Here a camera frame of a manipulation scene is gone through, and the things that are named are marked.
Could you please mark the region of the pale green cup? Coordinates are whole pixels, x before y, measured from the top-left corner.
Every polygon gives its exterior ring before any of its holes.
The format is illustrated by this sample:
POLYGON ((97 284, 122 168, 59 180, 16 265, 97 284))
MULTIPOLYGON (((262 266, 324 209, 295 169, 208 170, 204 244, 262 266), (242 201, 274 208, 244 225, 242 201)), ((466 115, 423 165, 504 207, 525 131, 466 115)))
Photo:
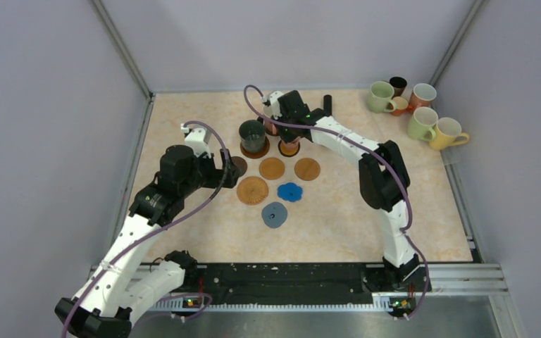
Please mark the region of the pale green cup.
POLYGON ((432 141, 436 137, 434 126, 439 116, 435 110, 421 106, 414 110, 408 124, 407 134, 412 139, 432 141))

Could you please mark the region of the brown ringed wooden coaster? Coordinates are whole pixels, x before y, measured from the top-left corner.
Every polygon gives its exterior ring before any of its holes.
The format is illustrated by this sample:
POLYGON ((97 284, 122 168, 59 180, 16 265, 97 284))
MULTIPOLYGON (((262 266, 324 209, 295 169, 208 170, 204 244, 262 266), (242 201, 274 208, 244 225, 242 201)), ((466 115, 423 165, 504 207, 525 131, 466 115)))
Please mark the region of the brown ringed wooden coaster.
POLYGON ((252 159, 262 158, 269 152, 269 150, 270 150, 270 141, 267 137, 265 138, 265 142, 263 144, 262 150, 258 152, 249 152, 244 148, 243 144, 240 143, 240 151, 247 158, 252 158, 252 159))

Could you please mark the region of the dark brown wooden coaster bottom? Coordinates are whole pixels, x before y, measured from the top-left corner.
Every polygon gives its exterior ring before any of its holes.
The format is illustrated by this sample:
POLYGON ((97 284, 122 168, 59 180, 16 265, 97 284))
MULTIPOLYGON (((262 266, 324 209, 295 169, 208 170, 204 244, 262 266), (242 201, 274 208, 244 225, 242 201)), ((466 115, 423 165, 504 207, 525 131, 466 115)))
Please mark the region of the dark brown wooden coaster bottom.
POLYGON ((247 162, 240 156, 233 156, 232 162, 235 164, 235 166, 239 170, 239 176, 243 176, 248 168, 247 162))

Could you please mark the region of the small pink cup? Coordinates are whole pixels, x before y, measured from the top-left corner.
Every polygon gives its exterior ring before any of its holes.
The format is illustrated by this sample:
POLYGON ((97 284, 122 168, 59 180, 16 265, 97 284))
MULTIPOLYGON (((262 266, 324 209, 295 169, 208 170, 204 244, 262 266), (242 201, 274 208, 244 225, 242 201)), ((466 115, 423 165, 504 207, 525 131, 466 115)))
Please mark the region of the small pink cup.
POLYGON ((279 152, 285 157, 293 157, 298 154, 300 145, 299 138, 294 139, 291 142, 280 141, 278 144, 279 152))

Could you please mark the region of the dark green mug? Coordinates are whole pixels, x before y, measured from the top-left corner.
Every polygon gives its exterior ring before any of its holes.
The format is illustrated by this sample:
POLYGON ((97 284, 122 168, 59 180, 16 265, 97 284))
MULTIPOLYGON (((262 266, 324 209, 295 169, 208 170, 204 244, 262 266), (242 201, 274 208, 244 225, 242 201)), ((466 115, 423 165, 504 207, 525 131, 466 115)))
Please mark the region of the dark green mug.
POLYGON ((257 120, 244 121, 238 130, 241 145, 249 153, 258 153, 264 148, 266 132, 262 123, 257 120))

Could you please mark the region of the light wooden coaster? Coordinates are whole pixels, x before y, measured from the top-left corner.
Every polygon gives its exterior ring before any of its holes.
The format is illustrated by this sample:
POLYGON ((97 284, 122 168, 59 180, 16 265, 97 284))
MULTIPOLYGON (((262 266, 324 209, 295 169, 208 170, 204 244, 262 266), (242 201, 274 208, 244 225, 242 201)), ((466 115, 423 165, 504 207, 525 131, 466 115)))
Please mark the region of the light wooden coaster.
POLYGON ((295 163, 294 173, 300 180, 312 181, 320 175, 321 166, 313 158, 301 158, 295 163))
POLYGON ((259 174, 267 180, 278 180, 285 173, 285 164, 276 157, 265 158, 259 165, 259 174))

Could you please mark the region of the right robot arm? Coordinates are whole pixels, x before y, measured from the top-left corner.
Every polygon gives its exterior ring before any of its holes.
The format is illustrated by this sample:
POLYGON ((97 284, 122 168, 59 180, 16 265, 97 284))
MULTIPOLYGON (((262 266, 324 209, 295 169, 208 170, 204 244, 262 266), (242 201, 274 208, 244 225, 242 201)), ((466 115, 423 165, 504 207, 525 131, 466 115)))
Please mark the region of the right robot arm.
POLYGON ((264 100, 264 111, 284 142, 307 139, 357 167, 360 195, 378 212, 383 232, 385 281, 394 290, 405 289, 413 282, 420 258, 406 237, 413 213, 407 192, 410 177, 399 146, 367 139, 339 123, 330 95, 322 107, 310 109, 297 90, 273 92, 264 100))

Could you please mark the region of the woven rattan coaster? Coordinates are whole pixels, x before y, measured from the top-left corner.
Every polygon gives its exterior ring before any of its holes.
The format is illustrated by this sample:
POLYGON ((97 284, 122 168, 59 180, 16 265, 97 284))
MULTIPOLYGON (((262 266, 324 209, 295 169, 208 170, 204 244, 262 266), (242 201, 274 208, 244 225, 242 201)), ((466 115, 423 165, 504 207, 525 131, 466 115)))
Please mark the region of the woven rattan coaster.
POLYGON ((246 177, 237 186, 237 198, 248 206, 262 203, 268 194, 266 181, 257 176, 246 177))

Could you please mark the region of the blue flower coaster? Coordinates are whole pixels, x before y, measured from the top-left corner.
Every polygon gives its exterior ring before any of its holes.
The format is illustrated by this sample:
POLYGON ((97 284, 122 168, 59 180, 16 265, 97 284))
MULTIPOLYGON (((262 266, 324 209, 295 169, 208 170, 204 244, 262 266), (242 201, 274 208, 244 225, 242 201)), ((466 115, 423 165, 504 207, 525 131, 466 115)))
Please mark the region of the blue flower coaster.
POLYGON ((303 197, 303 188, 294 182, 288 182, 277 188, 277 195, 283 201, 294 203, 303 197))

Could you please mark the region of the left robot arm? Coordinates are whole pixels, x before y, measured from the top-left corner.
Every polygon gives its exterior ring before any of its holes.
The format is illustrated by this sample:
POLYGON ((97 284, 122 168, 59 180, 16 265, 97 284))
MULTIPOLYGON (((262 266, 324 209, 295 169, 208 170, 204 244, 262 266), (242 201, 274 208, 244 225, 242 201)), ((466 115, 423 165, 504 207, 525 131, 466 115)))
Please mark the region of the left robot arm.
POLYGON ((187 265, 193 260, 181 251, 177 261, 164 262, 135 284, 130 280, 163 231, 195 215, 212 200, 206 199, 183 215, 187 197, 201 188, 212 189, 211 197, 215 197, 222 188, 237 184, 239 170, 230 152, 222 147, 220 155, 223 167, 217 169, 206 146, 166 149, 159 170, 136 194, 99 267, 74 296, 57 303, 55 314, 63 323, 62 337, 128 337, 139 319, 168 292, 195 287, 198 273, 187 265))

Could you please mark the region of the light green mug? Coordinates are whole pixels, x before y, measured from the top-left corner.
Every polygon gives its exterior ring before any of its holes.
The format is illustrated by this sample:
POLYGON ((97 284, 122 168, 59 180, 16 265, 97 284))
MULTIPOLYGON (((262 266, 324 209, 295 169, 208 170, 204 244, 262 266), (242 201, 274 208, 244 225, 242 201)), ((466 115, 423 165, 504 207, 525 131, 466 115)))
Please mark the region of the light green mug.
POLYGON ((366 100, 367 108, 374 113, 391 113, 397 108, 393 95, 394 87, 389 82, 374 82, 366 100))

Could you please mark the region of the grey blue coaster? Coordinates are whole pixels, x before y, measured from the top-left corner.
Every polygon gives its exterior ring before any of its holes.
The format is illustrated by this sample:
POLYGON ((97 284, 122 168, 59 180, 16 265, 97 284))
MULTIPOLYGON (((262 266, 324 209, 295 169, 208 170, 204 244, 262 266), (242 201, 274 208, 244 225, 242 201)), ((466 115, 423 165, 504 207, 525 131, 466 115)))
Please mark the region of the grey blue coaster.
POLYGON ((267 227, 278 229, 287 220, 288 211, 282 203, 273 202, 263 207, 261 217, 267 227))

